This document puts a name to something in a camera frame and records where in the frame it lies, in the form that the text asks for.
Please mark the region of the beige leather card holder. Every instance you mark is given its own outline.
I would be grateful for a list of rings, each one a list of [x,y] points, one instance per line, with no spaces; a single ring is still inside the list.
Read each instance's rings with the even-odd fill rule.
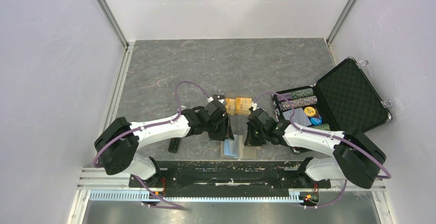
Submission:
[[[221,141],[221,157],[232,159],[257,159],[258,148],[256,146],[245,146],[246,135],[234,135],[234,139]]]

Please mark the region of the clear acrylic card tray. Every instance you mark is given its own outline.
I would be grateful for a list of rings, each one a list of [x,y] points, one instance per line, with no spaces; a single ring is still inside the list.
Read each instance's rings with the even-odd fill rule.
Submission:
[[[254,94],[241,92],[221,92],[212,95],[214,100],[219,100],[226,107],[231,116],[249,116]]]

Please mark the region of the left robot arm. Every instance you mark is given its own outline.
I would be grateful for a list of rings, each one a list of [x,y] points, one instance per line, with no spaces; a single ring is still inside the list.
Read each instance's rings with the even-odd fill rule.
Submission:
[[[128,173],[139,177],[148,186],[161,182],[161,172],[155,160],[138,153],[150,144],[207,133],[210,140],[233,139],[230,115],[225,105],[210,100],[206,106],[179,110],[177,114],[147,122],[128,122],[125,117],[115,119],[94,143],[94,167],[101,167],[107,175]]]

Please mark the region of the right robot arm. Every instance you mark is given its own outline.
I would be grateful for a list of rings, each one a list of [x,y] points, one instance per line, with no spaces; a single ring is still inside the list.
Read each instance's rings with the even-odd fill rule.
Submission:
[[[251,108],[248,126],[260,144],[306,148],[326,155],[307,160],[297,173],[297,181],[310,187],[324,179],[346,179],[370,189],[377,178],[390,178],[384,167],[386,155],[363,132],[325,131],[304,127],[289,120],[275,121],[261,108]]]

